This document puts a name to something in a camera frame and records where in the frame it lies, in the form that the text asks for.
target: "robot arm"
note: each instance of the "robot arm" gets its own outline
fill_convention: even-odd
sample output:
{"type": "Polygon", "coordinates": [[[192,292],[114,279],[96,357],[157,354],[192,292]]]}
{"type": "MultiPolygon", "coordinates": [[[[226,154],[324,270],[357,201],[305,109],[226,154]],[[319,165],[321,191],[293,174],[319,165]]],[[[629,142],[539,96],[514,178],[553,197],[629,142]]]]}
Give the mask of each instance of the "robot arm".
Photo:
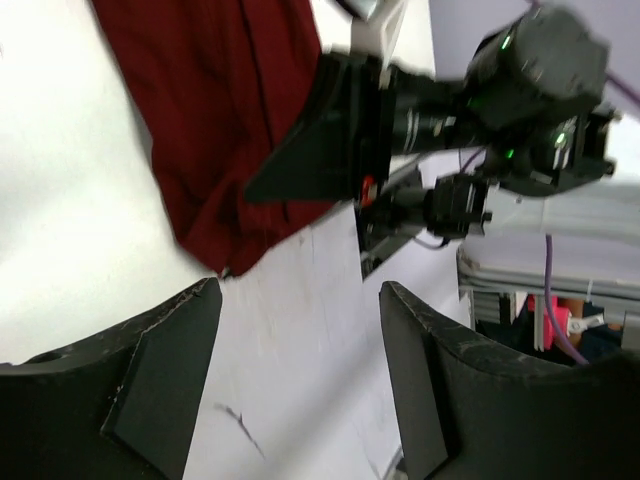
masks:
{"type": "MultiPolygon", "coordinates": [[[[381,24],[397,28],[405,8],[348,3],[367,20],[355,21],[360,39],[381,24]]],[[[601,105],[608,47],[570,10],[530,10],[488,35],[464,78],[450,81],[391,64],[397,31],[378,35],[391,42],[355,39],[350,53],[321,56],[304,111],[247,186],[248,201],[354,199],[385,211],[391,229],[420,225],[455,239],[483,232],[496,191],[552,197],[614,173],[605,147],[615,112],[601,105]],[[486,149],[474,172],[375,201],[392,155],[466,147],[486,149]]]]}

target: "scratch mark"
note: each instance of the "scratch mark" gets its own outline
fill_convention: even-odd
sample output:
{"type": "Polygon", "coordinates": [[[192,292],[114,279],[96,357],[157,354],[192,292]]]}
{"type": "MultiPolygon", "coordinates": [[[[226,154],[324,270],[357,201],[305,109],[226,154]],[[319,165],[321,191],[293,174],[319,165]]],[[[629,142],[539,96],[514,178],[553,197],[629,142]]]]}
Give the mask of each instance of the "scratch mark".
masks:
{"type": "Polygon", "coordinates": [[[256,450],[258,450],[258,453],[260,454],[260,456],[265,460],[267,459],[267,457],[265,457],[264,455],[264,452],[262,451],[262,448],[260,448],[260,445],[258,445],[258,442],[255,441],[255,439],[249,433],[249,430],[245,426],[244,421],[242,420],[242,414],[237,414],[236,412],[233,411],[231,407],[229,407],[228,405],[223,405],[221,403],[215,403],[213,405],[213,408],[221,412],[224,412],[226,415],[233,418],[233,420],[238,424],[238,426],[240,427],[244,435],[249,439],[249,441],[253,444],[253,446],[256,447],[256,450]]]}

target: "white table surface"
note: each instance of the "white table surface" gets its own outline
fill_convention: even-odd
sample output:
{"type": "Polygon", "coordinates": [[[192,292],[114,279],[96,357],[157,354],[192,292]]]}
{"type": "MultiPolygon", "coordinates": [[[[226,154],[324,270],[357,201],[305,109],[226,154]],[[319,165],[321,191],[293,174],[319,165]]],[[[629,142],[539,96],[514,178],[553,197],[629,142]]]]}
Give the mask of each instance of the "white table surface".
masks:
{"type": "MultiPolygon", "coordinates": [[[[346,20],[313,5],[323,43],[347,43],[346,20]]],[[[411,0],[397,53],[432,68],[427,0],[411,0]]],[[[86,1],[0,0],[0,362],[92,335],[209,275],[174,244],[138,123],[86,1]]],[[[433,181],[456,167],[453,156],[423,170],[433,181]]],[[[454,247],[410,244],[363,284],[350,209],[224,283],[185,478],[378,478],[399,445],[384,280],[468,321],[454,247]],[[219,405],[242,413],[265,458],[219,405]]]]}

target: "red cloth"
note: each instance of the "red cloth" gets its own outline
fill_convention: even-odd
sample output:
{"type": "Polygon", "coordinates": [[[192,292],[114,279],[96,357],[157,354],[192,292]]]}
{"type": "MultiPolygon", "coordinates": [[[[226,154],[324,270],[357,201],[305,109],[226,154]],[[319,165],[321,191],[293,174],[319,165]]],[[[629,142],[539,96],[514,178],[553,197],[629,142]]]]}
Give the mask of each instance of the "red cloth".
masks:
{"type": "Polygon", "coordinates": [[[326,212],[249,205],[242,193],[310,90],[321,47],[308,0],[93,4],[153,136],[153,171],[187,251],[241,275],[326,212]]]}

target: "red object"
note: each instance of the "red object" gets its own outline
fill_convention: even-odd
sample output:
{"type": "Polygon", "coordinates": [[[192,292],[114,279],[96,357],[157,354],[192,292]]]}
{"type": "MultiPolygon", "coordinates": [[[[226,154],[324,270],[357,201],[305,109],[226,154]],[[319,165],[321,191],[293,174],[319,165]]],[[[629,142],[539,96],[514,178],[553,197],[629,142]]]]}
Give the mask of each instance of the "red object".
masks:
{"type": "Polygon", "coordinates": [[[362,181],[362,192],[360,195],[362,197],[360,204],[363,207],[368,207],[373,203],[374,199],[371,197],[371,190],[373,189],[374,185],[375,180],[371,175],[367,175],[366,177],[364,177],[364,180],[362,181]]]}
{"type": "Polygon", "coordinates": [[[182,247],[241,275],[327,211],[249,205],[242,193],[310,90],[321,47],[307,0],[93,4],[153,136],[153,172],[182,247]]]}
{"type": "MultiPolygon", "coordinates": [[[[527,299],[527,307],[530,312],[535,311],[536,309],[536,301],[533,296],[529,296],[527,299]]],[[[562,329],[563,333],[566,335],[567,327],[569,325],[569,315],[570,310],[566,307],[558,306],[558,297],[551,297],[551,303],[553,308],[554,316],[558,321],[558,325],[562,329]]],[[[544,324],[543,324],[543,335],[544,335],[544,348],[545,350],[549,350],[553,345],[553,339],[557,336],[556,331],[551,324],[551,318],[549,317],[549,311],[545,307],[544,309],[544,324]]]]}

